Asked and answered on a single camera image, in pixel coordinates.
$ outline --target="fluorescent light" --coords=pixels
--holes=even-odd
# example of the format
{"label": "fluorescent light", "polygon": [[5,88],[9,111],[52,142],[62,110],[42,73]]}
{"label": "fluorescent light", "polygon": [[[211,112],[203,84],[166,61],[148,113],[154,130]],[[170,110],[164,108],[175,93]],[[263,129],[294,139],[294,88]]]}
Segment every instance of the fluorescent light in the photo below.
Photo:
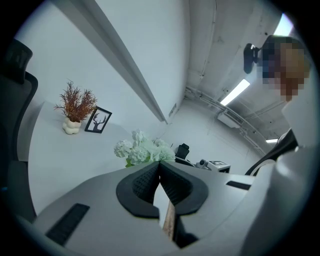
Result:
{"label": "fluorescent light", "polygon": [[283,13],[281,16],[280,22],[273,34],[275,36],[287,37],[290,34],[293,27],[294,25],[292,24],[290,19]]}
{"label": "fluorescent light", "polygon": [[228,105],[235,97],[242,93],[250,83],[246,79],[242,81],[230,92],[220,103],[224,106]]}
{"label": "fluorescent light", "polygon": [[277,138],[272,138],[272,139],[267,139],[267,143],[277,143],[278,139]]}

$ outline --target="dried plant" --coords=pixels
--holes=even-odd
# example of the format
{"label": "dried plant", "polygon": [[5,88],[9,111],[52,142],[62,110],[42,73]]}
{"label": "dried plant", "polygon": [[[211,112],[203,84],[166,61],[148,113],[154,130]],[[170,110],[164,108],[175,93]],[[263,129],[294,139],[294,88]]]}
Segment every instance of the dried plant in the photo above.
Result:
{"label": "dried plant", "polygon": [[81,122],[95,110],[97,99],[91,90],[85,89],[81,93],[80,89],[73,84],[72,81],[67,82],[68,86],[64,94],[60,94],[63,104],[56,104],[54,109],[61,109],[71,122]]}

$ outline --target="potted plant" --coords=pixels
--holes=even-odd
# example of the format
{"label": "potted plant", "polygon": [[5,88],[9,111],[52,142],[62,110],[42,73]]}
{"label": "potted plant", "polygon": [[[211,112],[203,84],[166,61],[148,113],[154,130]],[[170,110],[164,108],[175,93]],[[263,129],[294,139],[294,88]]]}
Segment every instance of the potted plant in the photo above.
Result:
{"label": "potted plant", "polygon": [[131,167],[142,163],[155,161],[174,161],[175,153],[162,139],[152,140],[141,130],[132,131],[133,144],[129,140],[120,140],[114,147],[114,153],[119,158],[126,158]]}
{"label": "potted plant", "polygon": [[67,82],[64,94],[60,94],[62,105],[56,104],[54,109],[61,109],[65,115],[62,125],[66,134],[77,134],[83,120],[91,114],[96,106],[97,99],[91,90],[85,89],[81,93],[78,87],[74,87],[74,82]]}

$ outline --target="white wall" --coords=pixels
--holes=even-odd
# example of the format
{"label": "white wall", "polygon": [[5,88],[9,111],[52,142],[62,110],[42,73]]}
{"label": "white wall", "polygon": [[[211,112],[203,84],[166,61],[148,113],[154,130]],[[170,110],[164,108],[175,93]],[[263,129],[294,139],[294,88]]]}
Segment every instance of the white wall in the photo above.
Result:
{"label": "white wall", "polygon": [[140,69],[165,118],[185,94],[190,52],[186,0],[96,0]]}
{"label": "white wall", "polygon": [[20,160],[28,160],[30,136],[41,104],[44,101],[58,103],[68,79],[75,86],[93,91],[97,105],[113,113],[109,122],[121,125],[128,132],[140,128],[151,136],[161,134],[165,124],[158,121],[106,59],[50,1],[34,12],[15,38],[32,50],[26,71],[38,80],[37,92],[19,131]]}
{"label": "white wall", "polygon": [[232,174],[244,175],[261,158],[237,130],[217,120],[208,108],[186,99],[162,139],[173,143],[172,148],[187,144],[186,159],[191,163],[220,160],[231,165]]}

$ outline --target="black picture frame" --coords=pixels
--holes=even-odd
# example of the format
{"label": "black picture frame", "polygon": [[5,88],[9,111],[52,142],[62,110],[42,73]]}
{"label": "black picture frame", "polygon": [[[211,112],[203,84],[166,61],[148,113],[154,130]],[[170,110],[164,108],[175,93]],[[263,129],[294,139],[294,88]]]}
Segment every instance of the black picture frame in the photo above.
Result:
{"label": "black picture frame", "polygon": [[[100,113],[97,113],[97,111],[106,113],[105,119],[103,118],[104,122],[100,122],[98,124],[95,123],[94,124],[95,127],[93,129],[89,129],[92,121],[95,122],[96,121],[95,118],[97,118],[98,114],[100,114]],[[92,114],[90,116],[90,119],[89,119],[88,123],[86,124],[86,127],[85,127],[84,131],[85,132],[89,132],[89,133],[102,134],[103,130],[106,127],[107,122],[109,121],[109,119],[111,117],[111,115],[112,115],[112,113],[110,111],[105,110],[105,109],[97,106],[96,109],[92,112]],[[98,129],[98,125],[100,125],[100,124],[103,124],[103,127],[101,129]]]}

